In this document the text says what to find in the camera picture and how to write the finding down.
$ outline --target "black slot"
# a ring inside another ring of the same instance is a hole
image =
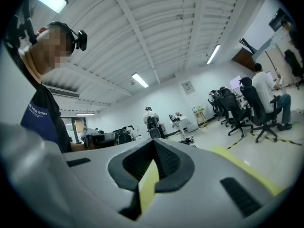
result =
[[[67,165],[69,167],[72,166],[77,166],[77,165],[81,165],[87,162],[90,162],[91,160],[89,158],[81,158],[81,159],[77,159],[77,160],[72,160],[72,161],[67,161]]]
[[[234,178],[225,178],[220,183],[244,217],[262,207]]]

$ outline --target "poster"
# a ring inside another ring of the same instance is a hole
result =
[[[186,95],[189,95],[189,94],[195,92],[195,89],[194,89],[191,81],[188,81],[188,82],[183,83],[181,85],[184,88],[184,91],[185,91]]]

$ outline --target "white floor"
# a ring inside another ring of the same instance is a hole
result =
[[[255,143],[256,137],[250,135],[250,128],[247,127],[244,128],[245,137],[229,149],[230,153],[259,171],[282,189],[291,186],[296,181],[304,163],[304,87],[300,87],[300,90],[297,90],[296,87],[288,87],[287,93],[292,98],[291,123],[293,123],[293,128],[282,132],[276,128],[273,130],[277,133],[278,139],[291,140],[301,143],[302,146],[280,141],[273,142],[263,138],[260,138],[259,143]],[[230,126],[226,128],[225,125],[214,120],[209,123],[208,128],[200,128],[191,133],[186,132],[186,135],[193,135],[194,144],[198,148],[211,150],[216,146],[221,146],[226,149],[241,139],[239,130],[228,136],[227,133],[230,130]],[[181,135],[173,135],[168,139],[179,141]]]

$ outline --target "black and yellow floor tape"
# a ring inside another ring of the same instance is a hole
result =
[[[227,148],[227,150],[230,149],[230,148],[232,148],[234,145],[238,144],[242,139],[243,138],[240,138],[237,142],[235,142],[233,145],[231,145],[229,148]]]
[[[272,140],[272,141],[275,141],[275,138],[269,138],[269,137],[267,137],[267,136],[261,136],[260,138],[264,138],[264,139],[269,139],[269,140]],[[302,146],[302,144],[301,143],[295,143],[295,142],[293,142],[293,141],[291,141],[291,140],[285,140],[285,139],[277,139],[278,141],[281,141],[281,142],[285,142],[285,143],[292,143],[292,144],[296,144],[296,145],[299,145],[299,146]]]

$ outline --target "shoe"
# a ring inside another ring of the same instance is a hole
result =
[[[278,130],[280,131],[285,131],[285,130],[290,130],[293,126],[291,124],[285,124],[284,126],[283,125],[278,125]]]

